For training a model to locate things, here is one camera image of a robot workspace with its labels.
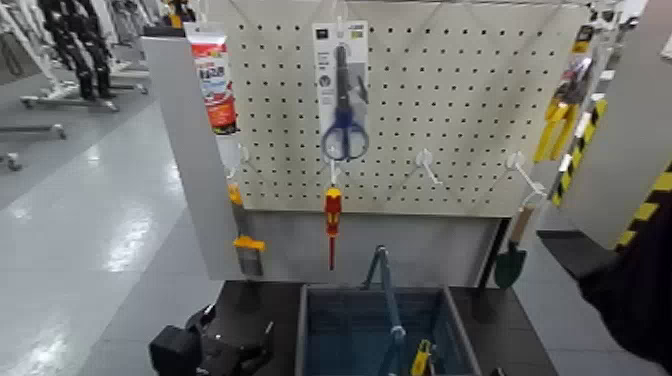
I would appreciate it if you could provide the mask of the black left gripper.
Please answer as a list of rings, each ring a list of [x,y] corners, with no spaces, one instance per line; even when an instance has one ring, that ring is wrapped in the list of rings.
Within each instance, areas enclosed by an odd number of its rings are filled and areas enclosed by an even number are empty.
[[[216,318],[216,305],[209,304],[194,313],[185,328],[194,333],[205,333]],[[274,322],[266,326],[263,336],[254,342],[230,344],[222,339],[201,335],[201,362],[197,372],[201,375],[254,375],[273,356]]]

